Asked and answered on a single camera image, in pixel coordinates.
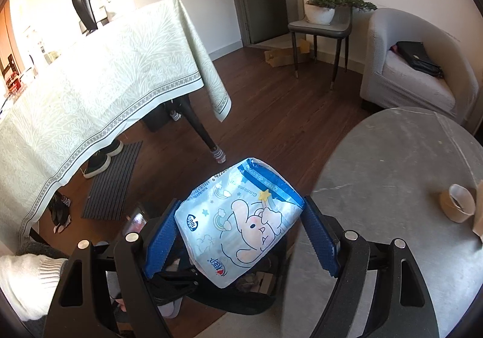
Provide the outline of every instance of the cartoon bunny print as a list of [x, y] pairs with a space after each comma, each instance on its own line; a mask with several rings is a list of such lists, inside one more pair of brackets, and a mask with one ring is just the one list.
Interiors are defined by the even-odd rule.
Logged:
[[222, 251], [236, 265], [239, 265], [238, 262], [246, 265], [257, 260], [275, 241], [275, 236], [278, 236], [281, 232], [282, 214], [274, 212], [266, 204], [256, 204], [260, 204], [260, 208], [257, 208], [252, 215], [250, 215], [248, 204], [244, 200], [239, 199], [231, 204], [236, 227], [241, 233], [246, 247], [237, 250], [237, 260], [225, 253], [223, 244]]

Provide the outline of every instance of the blue gripper pad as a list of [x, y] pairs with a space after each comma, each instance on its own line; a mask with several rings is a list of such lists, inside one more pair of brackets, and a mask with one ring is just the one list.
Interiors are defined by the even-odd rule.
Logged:
[[313, 211], [309, 203], [305, 204], [300, 219], [307, 235], [309, 236], [320, 265], [324, 270], [327, 270], [332, 277], [337, 277], [340, 267], [337, 262], [336, 246], [332, 242], [327, 229], [322, 225], [322, 222], [320, 222], [316, 212]]
[[174, 220], [174, 213], [180, 204], [180, 201], [173, 204], [171, 211], [167, 213], [166, 219], [158, 227], [156, 234], [147, 247], [144, 274], [149, 279], [153, 278], [153, 275], [163, 268], [164, 262], [179, 233], [178, 225], [176, 225]]

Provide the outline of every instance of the doormat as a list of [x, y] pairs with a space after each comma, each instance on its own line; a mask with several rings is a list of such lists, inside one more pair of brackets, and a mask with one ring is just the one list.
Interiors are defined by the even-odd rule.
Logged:
[[112, 157], [108, 168], [98, 174], [82, 212], [82, 218], [119, 221], [122, 216], [127, 188], [141, 149], [142, 141], [125, 145]]

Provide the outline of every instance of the appliance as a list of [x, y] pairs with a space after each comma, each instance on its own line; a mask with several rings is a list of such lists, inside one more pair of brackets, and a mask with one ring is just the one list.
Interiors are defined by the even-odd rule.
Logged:
[[72, 4], [86, 27], [87, 34], [109, 22], [101, 0], [72, 0]]
[[136, 9], [134, 0], [101, 0], [109, 22]]

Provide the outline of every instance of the white flower pot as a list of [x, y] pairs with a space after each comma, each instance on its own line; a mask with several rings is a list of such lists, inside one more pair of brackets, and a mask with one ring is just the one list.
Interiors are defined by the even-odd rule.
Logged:
[[334, 18], [335, 8], [323, 8], [305, 4], [305, 15], [312, 24], [330, 25]]

